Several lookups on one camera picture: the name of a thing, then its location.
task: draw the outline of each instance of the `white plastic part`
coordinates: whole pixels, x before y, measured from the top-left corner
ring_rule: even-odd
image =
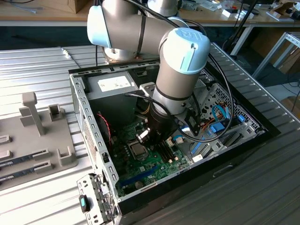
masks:
[[[92,44],[111,48],[101,6],[92,6],[90,8],[87,30],[88,38]]]
[[[182,74],[196,74],[206,65],[210,40],[190,28],[175,28],[168,34],[163,54],[168,65]]]

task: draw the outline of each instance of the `circuit board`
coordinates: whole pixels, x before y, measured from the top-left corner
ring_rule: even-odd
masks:
[[[150,149],[147,149],[148,156],[143,161],[136,160],[128,144],[135,140],[136,131],[143,129],[143,126],[143,122],[134,123],[124,127],[118,132],[117,137],[113,137],[112,161],[120,178],[116,185],[120,196],[125,196],[189,165],[176,145],[171,148],[175,160],[164,163],[160,154]]]

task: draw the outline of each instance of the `wooden table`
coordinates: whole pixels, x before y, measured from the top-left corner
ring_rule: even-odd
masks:
[[[0,26],[86,26],[89,8],[92,6],[91,0],[80,12],[72,14],[49,7],[43,7],[43,10],[38,10],[36,14],[27,12],[13,7],[9,3],[0,1]],[[24,4],[26,7],[39,6],[38,0]],[[210,27],[232,27],[236,19],[227,18],[222,15],[222,10],[212,12],[203,7],[199,7],[200,11],[187,11],[181,9],[179,16],[184,19],[194,20],[201,23],[203,26]],[[254,16],[253,19],[248,19],[244,24],[245,30],[239,38],[231,55],[236,55],[251,30],[254,27],[300,27],[300,22],[278,22],[270,16],[266,15],[266,10],[259,10],[260,14]]]

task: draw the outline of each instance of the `orange wire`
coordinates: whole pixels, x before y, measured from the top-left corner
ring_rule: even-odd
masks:
[[[108,122],[107,122],[106,119],[105,119],[102,115],[100,115],[99,113],[97,113],[97,115],[98,115],[99,117],[101,117],[101,118],[104,120],[104,122],[105,122],[105,124],[106,124],[106,126],[107,126],[107,129],[108,129],[108,142],[109,142],[109,146],[111,147],[111,146],[112,146],[112,141],[111,141],[111,130],[109,129]]]

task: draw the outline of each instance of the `metal workbench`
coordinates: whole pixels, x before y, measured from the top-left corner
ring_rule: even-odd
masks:
[[[95,47],[66,48],[81,67],[95,65]],[[281,134],[243,164],[138,224],[298,224],[300,123],[221,50],[212,55],[228,80]],[[98,63],[104,57],[98,54]],[[76,64],[59,48],[0,52],[0,118],[18,115],[21,93],[35,91],[37,109],[58,103],[67,112],[78,166],[0,192],[0,224],[86,224],[76,181],[91,166],[72,104],[68,70]]]

